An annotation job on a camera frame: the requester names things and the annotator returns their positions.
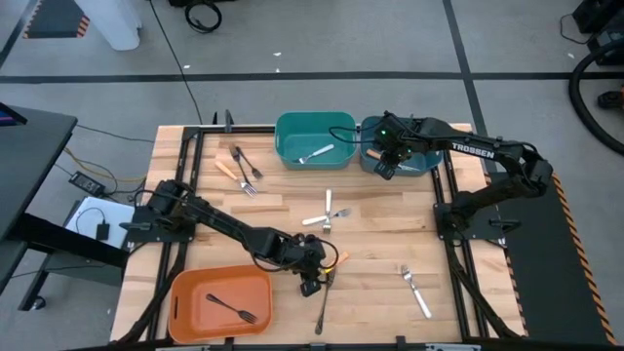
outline butcher block tabletop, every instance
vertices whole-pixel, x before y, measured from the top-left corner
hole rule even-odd
[[[454,124],[468,131],[470,125]],[[162,126],[154,144],[146,189],[176,175],[183,126]],[[329,291],[324,331],[314,333],[324,291],[303,297],[298,275],[270,274],[273,288],[273,321],[259,335],[235,338],[235,344],[394,343],[397,335],[407,342],[460,341],[449,265],[443,242],[438,239],[432,206],[436,201],[432,177],[395,176],[384,180],[365,173],[356,155],[340,171],[288,171],[274,147],[272,134],[209,134],[205,136],[197,194],[216,208],[251,226],[271,226],[292,235],[311,233],[331,241],[349,258],[337,269]],[[228,145],[240,146],[264,178],[254,181],[253,199],[216,166],[220,161],[237,176]],[[194,146],[187,155],[186,181]],[[486,186],[480,159],[451,152],[459,190]],[[441,164],[445,198],[449,186]],[[303,226],[305,218],[324,214],[325,192],[332,189],[332,210],[350,208],[348,217],[331,222],[331,234],[322,224]],[[504,252],[490,243],[471,242],[481,291],[494,310],[515,332],[524,333]],[[111,340],[124,335],[154,294],[162,244],[147,244],[128,262]],[[328,260],[333,253],[326,248]],[[172,248],[172,263],[176,245]],[[253,264],[240,243],[197,225],[188,247],[186,269]],[[400,274],[406,264],[433,318],[425,319],[413,293]],[[477,335],[475,314],[464,291],[471,334]],[[163,302],[157,337],[167,332],[169,298]],[[207,341],[222,344],[223,339]]]

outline teal plastic container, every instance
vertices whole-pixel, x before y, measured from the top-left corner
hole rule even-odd
[[[344,112],[288,112],[275,125],[275,150],[289,170],[341,170],[355,155],[356,144],[340,141],[330,134],[330,127],[355,131],[355,121]],[[356,140],[356,133],[333,130],[346,140]],[[305,164],[298,159],[333,144],[333,149],[310,158]]]
[[[374,125],[379,122],[381,117],[368,117],[364,121],[362,121],[362,135],[360,138],[364,141],[366,140],[374,140]],[[401,118],[405,123],[410,121],[410,118]],[[374,168],[377,166],[379,161],[373,159],[371,156],[367,155],[367,151],[372,148],[374,149],[372,142],[364,142],[360,145],[360,166],[362,170],[368,173],[374,173]],[[442,161],[443,154],[440,151],[430,151],[425,154],[413,154],[411,158],[404,162],[402,165],[412,167],[415,171],[404,171],[400,168],[395,170],[395,176],[423,176],[428,173],[429,170],[438,166],[438,164]]]

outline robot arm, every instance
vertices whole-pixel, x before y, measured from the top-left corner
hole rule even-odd
[[[458,231],[469,226],[479,209],[507,199],[543,195],[553,172],[548,161],[528,143],[461,132],[435,118],[404,122],[386,111],[375,130],[375,143],[383,151],[375,172],[385,179],[390,179],[398,165],[412,154],[428,151],[454,150],[498,162],[505,168],[509,178],[475,192],[460,191],[451,204],[443,206],[444,225]]]
[[[204,224],[241,243],[256,265],[261,260],[278,267],[267,269],[258,265],[260,269],[269,272],[291,270],[293,274],[299,274],[304,296],[321,289],[321,269],[333,266],[321,264],[326,257],[323,249],[326,241],[312,234],[292,236],[271,227],[251,227],[214,208],[208,201],[195,196],[186,184],[175,180],[161,181],[154,193],[156,196],[152,196],[147,207],[162,215],[160,225],[176,231],[188,222]]]

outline orange tray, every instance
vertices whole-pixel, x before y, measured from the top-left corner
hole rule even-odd
[[[206,299],[211,293],[230,306],[251,312],[255,324]],[[181,344],[264,332],[273,314],[271,280],[254,265],[197,269],[180,273],[172,284],[169,333]]]

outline wheel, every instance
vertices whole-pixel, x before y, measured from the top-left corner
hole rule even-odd
[[[36,311],[36,310],[40,310],[42,308],[46,307],[46,299],[41,297],[41,296],[37,296],[35,298],[35,302],[32,304],[32,308],[30,309],[31,311]]]

